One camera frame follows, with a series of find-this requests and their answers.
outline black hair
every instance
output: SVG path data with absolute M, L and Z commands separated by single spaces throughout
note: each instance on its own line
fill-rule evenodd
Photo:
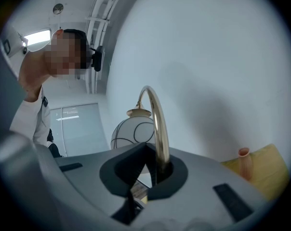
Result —
M 53 142 L 53 132 L 49 129 L 49 134 L 47 136 L 47 141 Z
M 73 33 L 75 39 L 80 39 L 80 68 L 87 69 L 90 66 L 92 54 L 85 32 L 76 29 L 65 29 L 65 33 Z

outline fluorescent light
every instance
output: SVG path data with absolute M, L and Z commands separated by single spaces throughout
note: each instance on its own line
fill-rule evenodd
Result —
M 57 121 L 61 121 L 61 120 L 67 120 L 67 119 L 73 119 L 73 118 L 79 118 L 79 115 L 76 115 L 76 116 L 70 116 L 70 117 L 64 117 L 64 118 L 59 118 L 59 119 L 56 119 Z
M 28 40 L 28 45 L 31 44 L 37 44 L 41 43 L 44 41 L 49 41 L 50 40 L 50 30 L 38 32 L 38 33 L 33 33 L 28 36 L 25 36 L 25 38 Z

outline lamp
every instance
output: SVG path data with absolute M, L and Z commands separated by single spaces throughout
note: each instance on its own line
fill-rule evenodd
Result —
M 152 113 L 141 103 L 145 91 L 150 99 L 153 119 L 150 118 Z M 111 149 L 139 142 L 155 143 L 158 169 L 163 172 L 169 163 L 169 142 L 165 118 L 155 91 L 150 86 L 143 87 L 137 105 L 126 114 L 130 118 L 120 122 L 114 130 Z

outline round ceiling fixture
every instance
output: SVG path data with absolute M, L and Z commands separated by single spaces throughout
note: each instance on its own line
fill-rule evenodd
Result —
M 63 11 L 63 8 L 64 8 L 63 4 L 58 3 L 53 7 L 53 13 L 60 14 Z

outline white shirt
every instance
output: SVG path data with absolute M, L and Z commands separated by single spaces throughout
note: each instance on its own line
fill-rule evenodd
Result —
M 10 57 L 12 69 L 16 76 L 19 76 L 24 57 L 22 50 Z M 10 130 L 26 136 L 36 144 L 47 146 L 47 136 L 50 129 L 50 109 L 48 106 L 42 105 L 42 94 L 43 89 L 41 88 L 39 97 L 35 102 L 22 101 L 13 118 Z

